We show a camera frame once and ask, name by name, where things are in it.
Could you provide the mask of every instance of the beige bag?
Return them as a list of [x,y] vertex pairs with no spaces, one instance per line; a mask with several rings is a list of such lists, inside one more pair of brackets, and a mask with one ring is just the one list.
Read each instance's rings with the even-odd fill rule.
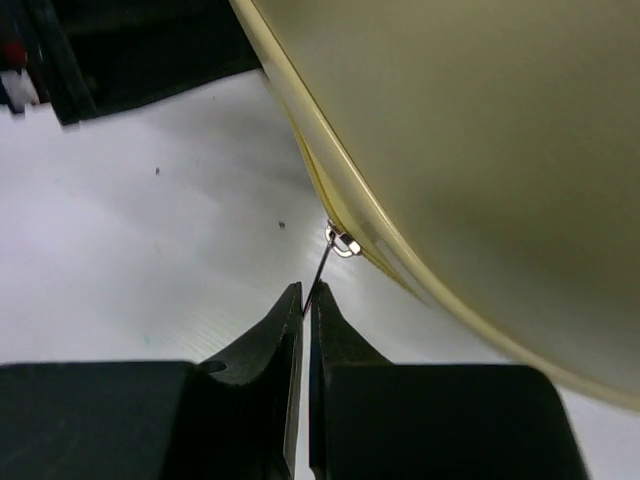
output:
[[640,4],[232,0],[329,215],[515,358],[640,409]]

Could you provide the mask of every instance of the white surface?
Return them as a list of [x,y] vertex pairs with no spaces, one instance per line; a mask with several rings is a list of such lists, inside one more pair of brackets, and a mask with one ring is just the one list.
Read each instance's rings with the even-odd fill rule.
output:
[[[66,132],[46,109],[2,114],[0,361],[202,360],[308,286],[325,219],[255,74]],[[324,279],[394,361],[502,360],[364,259],[332,257]],[[563,396],[593,478],[637,478],[640,417]]]

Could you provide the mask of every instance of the metal zipper slider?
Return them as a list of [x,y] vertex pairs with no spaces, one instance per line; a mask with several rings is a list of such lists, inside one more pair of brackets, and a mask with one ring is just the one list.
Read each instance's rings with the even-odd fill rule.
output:
[[315,291],[318,282],[320,281],[320,277],[322,276],[324,266],[327,263],[327,258],[329,258],[329,253],[331,253],[331,250],[336,252],[336,254],[341,258],[350,258],[362,253],[362,247],[360,246],[360,244],[356,242],[348,233],[338,230],[338,228],[331,222],[331,220],[327,222],[327,228],[325,228],[324,230],[324,236],[327,239],[327,246],[324,248],[324,252],[322,253],[322,257],[320,258],[320,264],[318,265],[316,275],[313,278],[311,288],[309,289],[309,294],[307,295],[307,300],[304,302],[304,308],[302,309],[302,318],[306,317],[307,312],[311,307],[311,298],[313,297],[313,292]]

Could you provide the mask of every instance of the curved edge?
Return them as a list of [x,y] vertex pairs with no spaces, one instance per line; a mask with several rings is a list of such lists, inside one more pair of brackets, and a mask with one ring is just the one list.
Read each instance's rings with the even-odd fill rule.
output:
[[303,132],[306,129],[322,131],[324,138],[316,139],[316,143],[318,143],[322,151],[330,151],[333,158],[338,159],[337,161],[334,160],[334,167],[350,179],[349,183],[358,186],[358,188],[354,188],[354,195],[357,196],[359,201],[358,206],[361,209],[359,213],[366,215],[367,221],[375,227],[375,232],[380,239],[388,246],[391,253],[400,263],[405,266],[407,272],[417,280],[421,288],[415,294],[421,301],[430,304],[428,300],[435,299],[450,315],[462,321],[491,344],[517,360],[542,370],[561,384],[624,408],[640,411],[640,398],[637,396],[617,391],[547,361],[499,331],[456,297],[422,263],[375,199],[253,2],[251,0],[231,0],[231,3],[249,40],[262,61],[265,72],[272,80],[278,93],[282,95],[285,105],[299,122],[300,129]]

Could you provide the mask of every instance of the dark spot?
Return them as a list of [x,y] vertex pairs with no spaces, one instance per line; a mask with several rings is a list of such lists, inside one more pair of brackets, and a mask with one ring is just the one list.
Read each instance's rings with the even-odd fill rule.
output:
[[227,369],[227,365],[220,360],[209,360],[200,364],[207,373],[218,373]]

